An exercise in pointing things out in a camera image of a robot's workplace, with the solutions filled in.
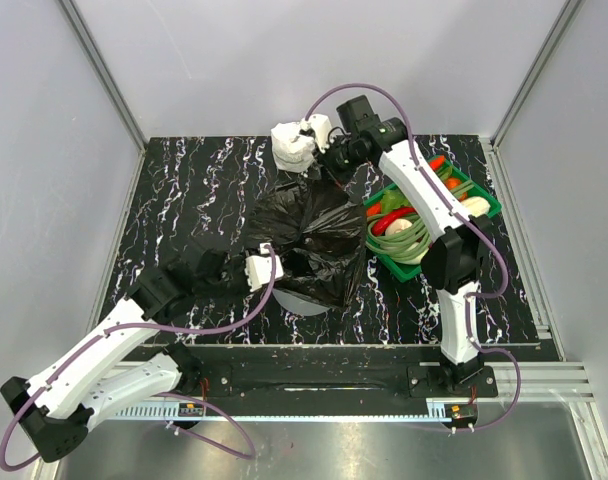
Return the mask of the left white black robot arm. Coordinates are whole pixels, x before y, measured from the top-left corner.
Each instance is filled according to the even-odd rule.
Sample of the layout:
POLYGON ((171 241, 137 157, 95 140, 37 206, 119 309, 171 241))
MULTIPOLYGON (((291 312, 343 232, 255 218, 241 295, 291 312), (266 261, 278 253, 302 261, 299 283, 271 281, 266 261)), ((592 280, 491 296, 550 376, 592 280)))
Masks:
POLYGON ((8 472, 23 467, 6 458, 16 427, 22 428, 35 447, 34 457, 52 463, 129 406, 166 393, 205 392, 202 364, 181 343, 164 347, 127 372, 113 377, 107 374, 158 332, 204 336, 245 325, 252 314, 225 327, 193 330, 174 323, 201 299, 238 298, 262 287, 272 288, 274 266, 273 255, 231 256, 196 250, 144 268, 105 319, 63 357, 28 379, 14 376, 1 386, 13 419, 0 445, 0 467, 8 472))

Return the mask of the black plastic trash bag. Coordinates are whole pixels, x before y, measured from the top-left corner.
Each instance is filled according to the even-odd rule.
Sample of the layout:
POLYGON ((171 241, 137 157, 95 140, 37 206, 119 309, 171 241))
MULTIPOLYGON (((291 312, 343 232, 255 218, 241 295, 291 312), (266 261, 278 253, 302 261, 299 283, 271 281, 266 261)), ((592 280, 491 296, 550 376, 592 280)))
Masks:
POLYGON ((257 200, 244 227, 246 255, 269 242, 284 275, 276 287, 303 300, 345 309, 361 283, 366 256, 365 207, 328 179, 278 185, 257 200))

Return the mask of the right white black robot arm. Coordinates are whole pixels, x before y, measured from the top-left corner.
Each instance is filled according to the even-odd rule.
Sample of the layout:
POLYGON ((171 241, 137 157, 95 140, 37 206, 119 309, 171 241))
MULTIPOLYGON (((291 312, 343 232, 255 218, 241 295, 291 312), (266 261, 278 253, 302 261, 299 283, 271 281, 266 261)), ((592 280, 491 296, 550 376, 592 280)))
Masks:
POLYGON ((473 230, 490 225, 487 215, 473 217, 438 178, 401 119, 382 120, 366 96, 337 108, 348 138, 321 156, 322 164, 341 182, 370 162, 410 201, 427 228, 430 247, 421 270, 437 292, 442 323, 439 375, 441 388, 464 394, 482 368, 476 328, 472 325, 485 246, 473 230))

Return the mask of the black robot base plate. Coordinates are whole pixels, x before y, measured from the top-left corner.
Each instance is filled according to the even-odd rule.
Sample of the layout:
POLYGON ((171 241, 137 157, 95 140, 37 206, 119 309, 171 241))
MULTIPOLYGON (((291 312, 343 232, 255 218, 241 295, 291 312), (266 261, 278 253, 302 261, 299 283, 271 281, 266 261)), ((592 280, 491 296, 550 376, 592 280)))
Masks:
POLYGON ((209 402, 238 417, 425 414, 429 400, 495 399, 489 365, 456 380, 436 347, 230 346, 186 349, 209 402))

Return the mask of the grey plastic trash bin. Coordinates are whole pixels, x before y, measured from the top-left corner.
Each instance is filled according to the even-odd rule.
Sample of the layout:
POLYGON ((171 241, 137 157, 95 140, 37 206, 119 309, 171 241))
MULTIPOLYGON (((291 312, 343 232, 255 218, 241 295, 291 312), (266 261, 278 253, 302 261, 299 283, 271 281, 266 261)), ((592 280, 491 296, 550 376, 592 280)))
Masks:
POLYGON ((274 290, 273 297, 285 310, 300 316, 317 316, 329 310, 328 307, 303 300, 285 291, 274 290))

